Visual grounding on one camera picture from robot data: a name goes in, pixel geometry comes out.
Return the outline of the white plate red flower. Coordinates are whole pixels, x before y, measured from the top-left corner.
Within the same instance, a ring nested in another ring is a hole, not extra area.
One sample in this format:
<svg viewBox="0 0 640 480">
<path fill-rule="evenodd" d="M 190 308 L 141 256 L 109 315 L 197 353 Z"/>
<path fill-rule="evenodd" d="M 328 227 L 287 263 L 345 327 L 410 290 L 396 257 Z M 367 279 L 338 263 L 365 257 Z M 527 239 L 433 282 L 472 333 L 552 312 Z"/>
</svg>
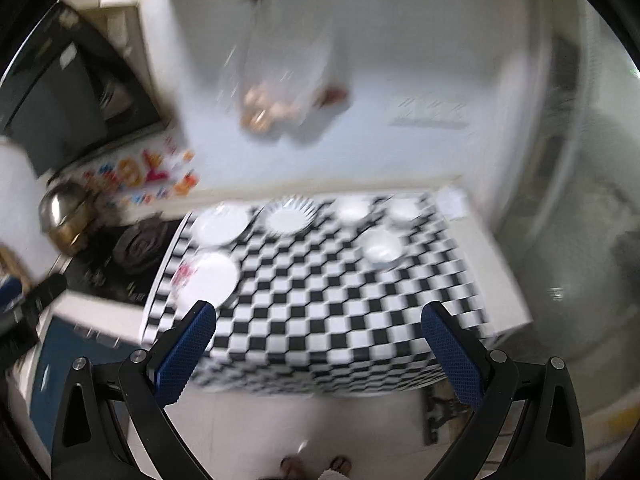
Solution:
<svg viewBox="0 0 640 480">
<path fill-rule="evenodd" d="M 240 266 L 229 254 L 206 250 L 183 258 L 171 279 L 177 311 L 188 312 L 198 301 L 214 308 L 226 304 L 240 280 Z"/>
</svg>

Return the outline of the bowl with coloured dots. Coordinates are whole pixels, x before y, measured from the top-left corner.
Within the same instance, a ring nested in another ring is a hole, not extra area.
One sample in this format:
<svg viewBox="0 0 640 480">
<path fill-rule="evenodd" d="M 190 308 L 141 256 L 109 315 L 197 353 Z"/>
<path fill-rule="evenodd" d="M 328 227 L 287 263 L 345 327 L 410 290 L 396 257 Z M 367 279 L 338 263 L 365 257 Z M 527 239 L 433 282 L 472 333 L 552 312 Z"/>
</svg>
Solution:
<svg viewBox="0 0 640 480">
<path fill-rule="evenodd" d="M 404 255 L 404 244 L 394 232 L 383 228 L 372 228 L 358 237 L 358 247 L 363 259 L 373 269 L 388 269 Z"/>
</svg>

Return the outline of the white plate grey flower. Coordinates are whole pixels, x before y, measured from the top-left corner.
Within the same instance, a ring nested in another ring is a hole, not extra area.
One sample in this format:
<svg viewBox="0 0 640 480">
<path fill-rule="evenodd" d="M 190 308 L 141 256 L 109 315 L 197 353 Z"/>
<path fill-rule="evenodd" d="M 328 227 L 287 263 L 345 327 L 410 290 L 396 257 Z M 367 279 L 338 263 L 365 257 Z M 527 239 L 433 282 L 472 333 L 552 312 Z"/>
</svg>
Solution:
<svg viewBox="0 0 640 480">
<path fill-rule="evenodd" d="M 218 247 L 237 240 L 250 225 L 250 210 L 236 203 L 221 203 L 202 211 L 191 234 L 201 247 Z"/>
</svg>

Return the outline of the plain white bowl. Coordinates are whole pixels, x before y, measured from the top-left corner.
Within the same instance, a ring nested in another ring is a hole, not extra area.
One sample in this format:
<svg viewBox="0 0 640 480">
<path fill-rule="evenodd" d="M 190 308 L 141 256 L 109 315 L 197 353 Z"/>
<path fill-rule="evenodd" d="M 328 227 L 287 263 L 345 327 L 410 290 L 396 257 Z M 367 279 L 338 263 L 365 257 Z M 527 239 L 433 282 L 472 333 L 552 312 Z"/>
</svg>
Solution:
<svg viewBox="0 0 640 480">
<path fill-rule="evenodd" d="M 386 204 L 388 218 L 396 224 L 413 224 L 422 214 L 420 205 L 410 197 L 393 197 Z"/>
</svg>

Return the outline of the white plate blue leaf rim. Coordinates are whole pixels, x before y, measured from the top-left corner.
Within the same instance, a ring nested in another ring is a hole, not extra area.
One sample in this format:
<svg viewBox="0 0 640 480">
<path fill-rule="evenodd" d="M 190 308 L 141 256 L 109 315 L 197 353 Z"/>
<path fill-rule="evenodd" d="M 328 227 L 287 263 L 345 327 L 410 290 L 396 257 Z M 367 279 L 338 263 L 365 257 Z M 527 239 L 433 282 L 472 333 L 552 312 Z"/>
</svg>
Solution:
<svg viewBox="0 0 640 480">
<path fill-rule="evenodd" d="M 308 229 L 319 211 L 318 204 L 304 196 L 272 200 L 259 215 L 259 222 L 272 236 L 290 236 Z"/>
</svg>

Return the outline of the white bowl black rim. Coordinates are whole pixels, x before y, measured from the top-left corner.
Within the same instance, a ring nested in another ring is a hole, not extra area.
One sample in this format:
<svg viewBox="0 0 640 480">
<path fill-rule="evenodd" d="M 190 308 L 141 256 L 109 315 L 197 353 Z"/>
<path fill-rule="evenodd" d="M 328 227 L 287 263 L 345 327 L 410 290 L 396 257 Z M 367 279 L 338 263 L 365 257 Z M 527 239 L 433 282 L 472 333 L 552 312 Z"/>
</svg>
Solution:
<svg viewBox="0 0 640 480">
<path fill-rule="evenodd" d="M 372 211 L 370 200 L 360 195 L 342 196 L 335 200 L 336 218 L 345 226 L 356 226 L 366 221 Z"/>
</svg>

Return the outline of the metal kettle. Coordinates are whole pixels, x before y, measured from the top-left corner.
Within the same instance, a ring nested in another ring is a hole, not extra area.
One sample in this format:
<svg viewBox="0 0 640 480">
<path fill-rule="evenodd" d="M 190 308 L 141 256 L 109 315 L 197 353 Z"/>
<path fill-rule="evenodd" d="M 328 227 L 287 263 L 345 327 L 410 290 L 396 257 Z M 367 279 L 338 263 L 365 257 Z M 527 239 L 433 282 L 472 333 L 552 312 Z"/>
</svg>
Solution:
<svg viewBox="0 0 640 480">
<path fill-rule="evenodd" d="M 82 185 L 66 181 L 43 195 L 38 207 L 41 231 L 66 256 L 87 246 L 87 232 L 98 218 L 96 196 Z"/>
</svg>

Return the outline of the black white checkered mat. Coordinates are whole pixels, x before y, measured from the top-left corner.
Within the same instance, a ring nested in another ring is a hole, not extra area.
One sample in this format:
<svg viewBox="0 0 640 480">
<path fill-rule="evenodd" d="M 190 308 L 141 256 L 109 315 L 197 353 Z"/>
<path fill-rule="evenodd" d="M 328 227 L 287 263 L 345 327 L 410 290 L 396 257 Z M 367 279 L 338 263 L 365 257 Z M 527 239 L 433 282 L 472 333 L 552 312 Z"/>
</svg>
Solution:
<svg viewBox="0 0 640 480">
<path fill-rule="evenodd" d="M 419 218 L 398 234 L 405 251 L 388 270 L 357 249 L 359 228 L 319 200 L 311 229 L 289 238 L 253 226 L 230 246 L 240 279 L 192 375 L 209 390 L 374 396 L 442 379 L 422 336 L 422 308 L 440 301 L 488 340 L 489 316 L 434 200 L 416 196 Z"/>
</svg>

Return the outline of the white folded paper towel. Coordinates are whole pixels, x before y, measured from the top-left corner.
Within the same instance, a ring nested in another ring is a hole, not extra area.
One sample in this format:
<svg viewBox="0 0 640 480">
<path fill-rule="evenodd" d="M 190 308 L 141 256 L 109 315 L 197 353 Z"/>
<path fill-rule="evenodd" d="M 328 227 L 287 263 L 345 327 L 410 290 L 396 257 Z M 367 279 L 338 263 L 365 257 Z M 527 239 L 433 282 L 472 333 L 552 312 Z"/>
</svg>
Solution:
<svg viewBox="0 0 640 480">
<path fill-rule="evenodd" d="M 468 194 L 457 186 L 447 185 L 440 188 L 435 194 L 435 202 L 447 220 L 463 219 L 470 214 Z"/>
</svg>

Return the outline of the black range hood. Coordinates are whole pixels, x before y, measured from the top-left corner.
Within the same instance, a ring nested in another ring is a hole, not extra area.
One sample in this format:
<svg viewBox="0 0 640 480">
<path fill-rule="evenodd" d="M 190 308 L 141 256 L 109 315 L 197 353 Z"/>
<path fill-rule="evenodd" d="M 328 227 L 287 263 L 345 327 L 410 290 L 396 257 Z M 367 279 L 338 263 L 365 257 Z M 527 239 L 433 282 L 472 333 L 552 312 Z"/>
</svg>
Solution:
<svg viewBox="0 0 640 480">
<path fill-rule="evenodd" d="M 38 177 L 157 132 L 165 122 L 112 44 L 59 1 L 1 77 L 1 134 Z"/>
</svg>

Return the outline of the clear hanging plastic bag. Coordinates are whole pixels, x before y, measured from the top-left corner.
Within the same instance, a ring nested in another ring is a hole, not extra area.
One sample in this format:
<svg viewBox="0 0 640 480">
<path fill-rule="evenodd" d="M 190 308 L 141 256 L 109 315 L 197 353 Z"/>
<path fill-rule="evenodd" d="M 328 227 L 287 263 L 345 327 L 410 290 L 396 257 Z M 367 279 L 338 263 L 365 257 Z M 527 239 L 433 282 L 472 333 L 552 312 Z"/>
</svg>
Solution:
<svg viewBox="0 0 640 480">
<path fill-rule="evenodd" d="M 255 136 L 294 128 L 317 110 L 342 106 L 329 0 L 250 0 L 244 37 L 221 66 L 218 102 Z"/>
</svg>

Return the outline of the colourful wall sticker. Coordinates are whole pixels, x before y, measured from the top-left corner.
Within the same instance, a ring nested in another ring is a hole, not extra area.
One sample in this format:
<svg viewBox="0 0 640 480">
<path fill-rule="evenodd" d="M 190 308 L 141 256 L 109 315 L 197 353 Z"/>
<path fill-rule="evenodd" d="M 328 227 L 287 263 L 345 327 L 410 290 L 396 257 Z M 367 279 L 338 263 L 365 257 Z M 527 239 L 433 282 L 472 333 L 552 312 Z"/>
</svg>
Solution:
<svg viewBox="0 0 640 480">
<path fill-rule="evenodd" d="M 72 178 L 119 208 L 188 196 L 200 183 L 195 153 L 176 130 L 134 142 L 87 162 Z"/>
</svg>

